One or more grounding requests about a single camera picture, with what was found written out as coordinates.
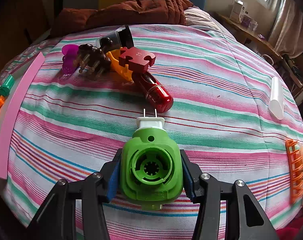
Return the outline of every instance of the striped bedsheet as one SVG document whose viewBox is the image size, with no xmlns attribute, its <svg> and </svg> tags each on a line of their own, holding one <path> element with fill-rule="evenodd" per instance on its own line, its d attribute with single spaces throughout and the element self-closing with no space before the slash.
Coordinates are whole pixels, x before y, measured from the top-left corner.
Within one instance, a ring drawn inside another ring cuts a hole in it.
<svg viewBox="0 0 303 240">
<path fill-rule="evenodd" d="M 117 27 L 98 28 L 46 41 L 26 50 L 2 75 L 42 51 L 45 62 L 30 85 L 14 127 L 3 198 L 27 226 L 58 179 L 84 179 L 112 160 L 136 129 L 143 108 L 153 109 L 134 84 L 116 73 L 94 81 L 76 71 L 63 75 L 66 44 L 95 44 Z M 284 87 L 285 118 L 268 111 L 277 72 L 252 51 L 215 30 L 180 25 L 130 27 L 136 47 L 157 58 L 150 72 L 174 97 L 164 129 L 192 162 L 218 180 L 244 180 L 275 228 L 299 211 L 289 205 L 285 140 L 303 144 L 303 123 Z M 191 239 L 199 205 L 182 192 L 161 211 L 141 211 L 120 193 L 104 205 L 111 239 Z M 77 235 L 82 239 L 81 202 Z M 219 239 L 224 238 L 226 203 L 221 202 Z"/>
</svg>

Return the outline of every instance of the orange toy piece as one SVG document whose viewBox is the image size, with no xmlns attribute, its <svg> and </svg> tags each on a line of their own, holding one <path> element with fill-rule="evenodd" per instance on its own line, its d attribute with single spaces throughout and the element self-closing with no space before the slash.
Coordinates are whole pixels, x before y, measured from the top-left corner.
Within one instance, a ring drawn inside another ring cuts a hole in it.
<svg viewBox="0 0 303 240">
<path fill-rule="evenodd" d="M 2 105 L 5 102 L 5 97 L 4 96 L 0 96 L 0 107 L 2 107 Z"/>
<path fill-rule="evenodd" d="M 106 57 L 108 57 L 111 60 L 111 67 L 113 70 L 115 70 L 119 75 L 121 75 L 127 81 L 132 82 L 133 80 L 131 78 L 131 74 L 133 72 L 128 69 L 128 64 L 125 64 L 124 67 L 119 65 L 119 61 L 117 60 L 117 58 L 119 57 L 120 54 L 121 51 L 119 49 L 114 49 L 112 51 L 107 52 Z"/>
<path fill-rule="evenodd" d="M 290 204 L 303 195 L 303 156 L 300 150 L 295 149 L 298 141 L 293 139 L 285 142 L 290 174 Z"/>
</svg>

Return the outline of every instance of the red cylinder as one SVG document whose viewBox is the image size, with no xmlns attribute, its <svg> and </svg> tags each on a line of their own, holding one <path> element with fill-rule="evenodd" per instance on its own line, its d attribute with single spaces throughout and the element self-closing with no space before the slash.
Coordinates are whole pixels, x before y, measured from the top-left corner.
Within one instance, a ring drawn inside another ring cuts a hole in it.
<svg viewBox="0 0 303 240">
<path fill-rule="evenodd" d="M 132 79 L 158 113 L 164 113 L 173 106 L 173 97 L 148 71 L 143 74 L 133 72 Z"/>
</svg>

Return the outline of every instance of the brown blanket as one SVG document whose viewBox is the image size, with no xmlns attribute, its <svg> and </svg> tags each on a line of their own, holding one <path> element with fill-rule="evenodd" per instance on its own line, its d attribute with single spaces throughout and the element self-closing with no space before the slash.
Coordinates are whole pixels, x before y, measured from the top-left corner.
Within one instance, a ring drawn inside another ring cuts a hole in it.
<svg viewBox="0 0 303 240">
<path fill-rule="evenodd" d="M 127 0 L 105 9 L 64 8 L 55 19 L 51 36 L 64 36 L 87 29 L 124 24 L 185 25 L 189 0 Z"/>
</svg>

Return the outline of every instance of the circular hole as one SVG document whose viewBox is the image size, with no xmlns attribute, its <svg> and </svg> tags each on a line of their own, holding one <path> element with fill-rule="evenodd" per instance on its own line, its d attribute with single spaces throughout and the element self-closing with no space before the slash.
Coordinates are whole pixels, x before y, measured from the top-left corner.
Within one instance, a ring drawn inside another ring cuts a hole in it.
<svg viewBox="0 0 303 240">
<path fill-rule="evenodd" d="M 144 171 L 147 175 L 156 175 L 159 172 L 159 165 L 153 161 L 147 162 L 144 165 Z"/>
</svg>

